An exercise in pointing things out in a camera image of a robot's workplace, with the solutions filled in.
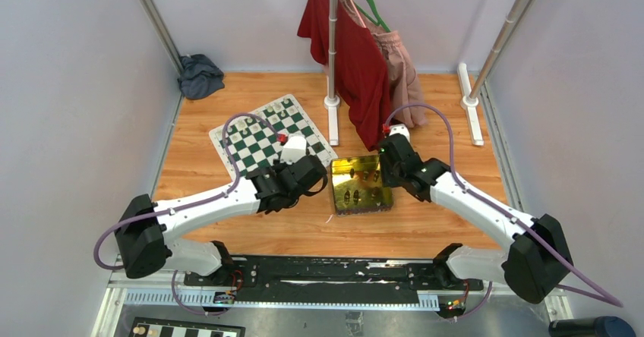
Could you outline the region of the yellow metal tin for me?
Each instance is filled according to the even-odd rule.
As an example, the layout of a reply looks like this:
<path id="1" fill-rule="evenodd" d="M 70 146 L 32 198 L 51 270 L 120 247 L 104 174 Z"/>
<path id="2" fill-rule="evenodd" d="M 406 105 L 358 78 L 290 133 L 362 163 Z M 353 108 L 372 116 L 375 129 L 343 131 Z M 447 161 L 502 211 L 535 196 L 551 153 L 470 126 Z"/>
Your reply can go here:
<path id="1" fill-rule="evenodd" d="M 379 155 L 334 159 L 330 170 L 337 216 L 380 213 L 393 208 L 393 193 L 383 183 Z"/>

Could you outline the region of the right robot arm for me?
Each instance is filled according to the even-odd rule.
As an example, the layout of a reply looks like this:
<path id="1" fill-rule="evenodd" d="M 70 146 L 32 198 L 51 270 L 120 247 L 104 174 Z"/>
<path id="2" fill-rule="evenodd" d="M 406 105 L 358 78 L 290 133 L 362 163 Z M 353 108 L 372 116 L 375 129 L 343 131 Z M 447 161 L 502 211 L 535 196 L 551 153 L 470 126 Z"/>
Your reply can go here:
<path id="1" fill-rule="evenodd" d="M 451 244 L 436 257 L 434 279 L 453 289 L 463 279 L 507 285 L 532 304 L 545 297 L 569 274 L 564 261 L 572 257 L 561 224 L 553 216 L 539 218 L 520 212 L 487 194 L 474 195 L 451 167 L 436 158 L 423 161 L 403 134 L 392 134 L 379 144 L 382 179 L 401 187 L 415 199 L 446 208 L 492 238 L 500 250 Z M 563 258 L 558 260 L 549 249 Z"/>

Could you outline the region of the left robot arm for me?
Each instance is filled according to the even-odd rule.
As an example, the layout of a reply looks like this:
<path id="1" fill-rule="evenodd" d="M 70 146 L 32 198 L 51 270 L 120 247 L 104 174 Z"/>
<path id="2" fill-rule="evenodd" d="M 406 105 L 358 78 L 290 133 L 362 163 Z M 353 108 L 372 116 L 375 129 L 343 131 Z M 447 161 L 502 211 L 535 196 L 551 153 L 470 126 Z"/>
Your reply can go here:
<path id="1" fill-rule="evenodd" d="M 256 168 L 237 184 L 189 197 L 154 203 L 147 194 L 136 196 L 114 231 L 125 274 L 140 279 L 174 269 L 204 276 L 215 286 L 226 285 L 233 268 L 223 243 L 189 241 L 184 236 L 233 216 L 292 208 L 300 197 L 317 194 L 317 183 L 328 183 L 326 167 L 316 156 L 306 155 L 292 164 Z"/>

